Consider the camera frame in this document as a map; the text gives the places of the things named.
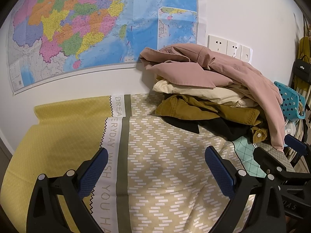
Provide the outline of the white wall socket panel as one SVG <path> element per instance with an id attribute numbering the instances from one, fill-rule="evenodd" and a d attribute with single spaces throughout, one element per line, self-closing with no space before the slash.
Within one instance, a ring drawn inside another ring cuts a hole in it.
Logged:
<path id="1" fill-rule="evenodd" d="M 247 63 L 252 62 L 253 50 L 251 48 L 221 37 L 209 35 L 208 48 Z"/>

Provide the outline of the pink jacket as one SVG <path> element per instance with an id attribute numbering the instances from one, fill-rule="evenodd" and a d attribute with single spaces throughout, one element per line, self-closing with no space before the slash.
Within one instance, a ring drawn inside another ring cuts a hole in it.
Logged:
<path id="1" fill-rule="evenodd" d="M 278 88 L 249 63 L 197 44 L 174 44 L 160 50 L 146 47 L 139 55 L 146 70 L 172 84 L 213 89 L 231 84 L 246 87 L 263 109 L 274 149 L 284 149 L 283 99 Z"/>

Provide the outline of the cream garment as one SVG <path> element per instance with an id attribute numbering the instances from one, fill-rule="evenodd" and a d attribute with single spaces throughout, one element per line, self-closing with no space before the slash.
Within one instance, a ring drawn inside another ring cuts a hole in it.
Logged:
<path id="1" fill-rule="evenodd" d="M 162 79 L 157 81 L 153 90 L 158 93 L 179 94 L 198 97 L 199 99 L 209 100 L 210 102 L 226 105 L 230 107 L 257 107 L 258 103 L 247 96 L 248 90 L 242 92 L 235 88 L 216 87 L 214 89 L 181 86 L 172 84 Z"/>

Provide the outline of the black garment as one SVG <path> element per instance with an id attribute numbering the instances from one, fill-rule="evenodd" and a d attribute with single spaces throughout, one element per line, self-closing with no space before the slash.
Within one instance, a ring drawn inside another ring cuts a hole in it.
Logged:
<path id="1" fill-rule="evenodd" d="M 251 126 L 235 123 L 221 117 L 209 120 L 182 120 L 168 116 L 161 118 L 170 125 L 196 134 L 200 133 L 199 126 L 201 126 L 231 142 L 242 136 L 250 138 L 252 135 Z"/>

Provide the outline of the yellow hanging garment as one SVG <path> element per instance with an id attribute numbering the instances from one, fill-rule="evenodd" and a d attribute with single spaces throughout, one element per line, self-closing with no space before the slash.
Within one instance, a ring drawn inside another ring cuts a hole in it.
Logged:
<path id="1" fill-rule="evenodd" d="M 298 46 L 298 55 L 293 64 L 294 90 L 308 100 L 310 97 L 310 37 L 303 37 Z"/>

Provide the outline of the black handbag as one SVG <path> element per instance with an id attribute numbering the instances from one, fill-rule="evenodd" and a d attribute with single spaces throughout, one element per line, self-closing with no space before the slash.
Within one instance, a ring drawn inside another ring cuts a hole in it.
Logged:
<path id="1" fill-rule="evenodd" d="M 302 81 L 310 84 L 311 82 L 311 64 L 310 59 L 304 55 L 301 59 L 294 61 L 294 75 L 299 77 Z"/>

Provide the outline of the wall map poster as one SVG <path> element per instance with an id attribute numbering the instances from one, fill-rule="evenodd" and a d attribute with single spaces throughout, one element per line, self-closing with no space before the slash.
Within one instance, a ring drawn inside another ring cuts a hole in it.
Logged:
<path id="1" fill-rule="evenodd" d="M 134 67 L 146 47 L 204 45 L 206 10 L 207 0 L 19 0 L 7 37 L 11 89 Z"/>

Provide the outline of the mustard brown jacket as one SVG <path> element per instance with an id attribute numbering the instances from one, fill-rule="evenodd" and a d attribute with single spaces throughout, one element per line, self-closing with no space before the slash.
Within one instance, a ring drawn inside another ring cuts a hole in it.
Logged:
<path id="1" fill-rule="evenodd" d="M 230 107 L 208 100 L 188 95 L 166 95 L 155 114 L 162 117 L 174 117 L 182 120 L 209 120 L 221 117 L 223 119 L 251 126 L 252 143 L 258 143 L 269 138 L 268 125 L 260 107 Z"/>

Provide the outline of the patterned yellow bed sheet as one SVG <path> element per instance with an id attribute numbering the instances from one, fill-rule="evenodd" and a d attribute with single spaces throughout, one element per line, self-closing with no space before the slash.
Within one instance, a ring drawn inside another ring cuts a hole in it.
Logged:
<path id="1" fill-rule="evenodd" d="M 104 96 L 34 108 L 38 123 L 4 175 L 1 206 L 18 232 L 40 174 L 77 170 L 100 148 L 109 154 L 98 182 L 83 198 L 103 232 L 209 232 L 228 204 L 204 159 L 207 147 L 250 176 L 264 177 L 246 138 L 231 142 L 199 126 L 199 134 L 156 116 L 158 95 Z M 71 232 L 79 232 L 58 196 Z"/>

